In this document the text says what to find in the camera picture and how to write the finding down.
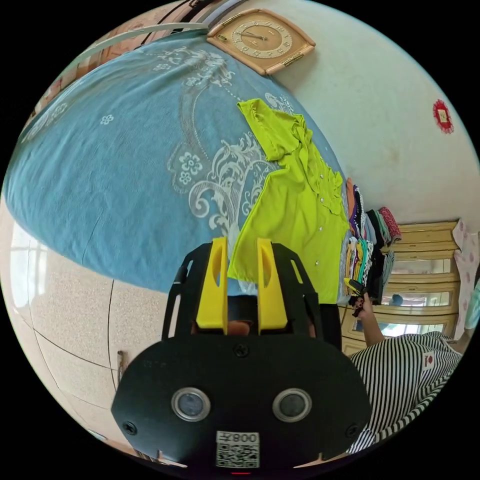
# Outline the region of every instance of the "wall clock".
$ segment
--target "wall clock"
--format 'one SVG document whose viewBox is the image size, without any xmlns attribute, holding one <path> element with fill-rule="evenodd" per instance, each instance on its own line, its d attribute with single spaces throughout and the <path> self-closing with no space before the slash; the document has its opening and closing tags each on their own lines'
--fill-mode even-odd
<svg viewBox="0 0 480 480">
<path fill-rule="evenodd" d="M 207 41 L 260 75 L 271 75 L 309 54 L 315 42 L 276 13 L 252 8 L 214 26 Z"/>
</svg>

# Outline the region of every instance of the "black and white striped shirt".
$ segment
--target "black and white striped shirt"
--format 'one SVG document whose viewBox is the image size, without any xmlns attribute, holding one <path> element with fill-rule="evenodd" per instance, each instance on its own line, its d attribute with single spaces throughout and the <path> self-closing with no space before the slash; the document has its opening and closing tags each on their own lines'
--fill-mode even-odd
<svg viewBox="0 0 480 480">
<path fill-rule="evenodd" d="M 438 331 L 407 334 L 350 357 L 366 386 L 372 415 L 349 454 L 396 434 L 432 402 L 462 358 L 448 340 Z"/>
</svg>

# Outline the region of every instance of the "bed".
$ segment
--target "bed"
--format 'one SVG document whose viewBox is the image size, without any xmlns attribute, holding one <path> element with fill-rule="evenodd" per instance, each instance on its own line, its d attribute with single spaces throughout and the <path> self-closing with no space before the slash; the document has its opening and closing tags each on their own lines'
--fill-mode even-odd
<svg viewBox="0 0 480 480">
<path fill-rule="evenodd" d="M 226 236 L 231 253 L 277 168 L 237 107 L 252 98 L 304 115 L 324 160 L 342 173 L 282 85 L 207 43 L 204 30 L 183 31 L 99 66 L 57 96 L 18 139 L 3 184 L 6 205 L 60 255 L 168 292 L 200 244 Z M 346 207 L 345 184 L 342 196 Z M 339 265 L 340 279 L 344 271 Z M 228 294 L 256 288 L 229 279 Z"/>
</svg>

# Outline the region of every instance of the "hand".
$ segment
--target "hand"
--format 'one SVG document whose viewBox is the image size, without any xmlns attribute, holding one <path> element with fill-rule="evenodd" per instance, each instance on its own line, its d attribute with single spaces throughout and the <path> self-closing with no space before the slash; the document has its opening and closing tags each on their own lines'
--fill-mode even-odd
<svg viewBox="0 0 480 480">
<path fill-rule="evenodd" d="M 372 302 L 370 302 L 370 297 L 368 293 L 365 293 L 363 298 L 358 298 L 355 302 L 355 308 L 362 308 L 358 313 L 358 318 L 360 320 L 369 320 L 375 319 L 374 309 L 372 308 Z"/>
</svg>

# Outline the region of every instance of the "clock hand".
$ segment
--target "clock hand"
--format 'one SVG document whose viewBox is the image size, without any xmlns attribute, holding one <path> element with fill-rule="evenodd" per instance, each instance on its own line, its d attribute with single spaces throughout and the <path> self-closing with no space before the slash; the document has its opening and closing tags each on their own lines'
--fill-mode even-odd
<svg viewBox="0 0 480 480">
<path fill-rule="evenodd" d="M 235 32 L 236 34 L 239 34 L 239 35 L 245 35 L 247 37 L 253 37 L 255 39 L 260 39 L 260 40 L 267 40 L 267 37 L 266 36 L 261 36 L 261 35 L 255 35 L 254 33 L 250 33 L 248 31 L 244 31 L 244 32 L 240 32 L 240 31 L 236 31 Z"/>
</svg>

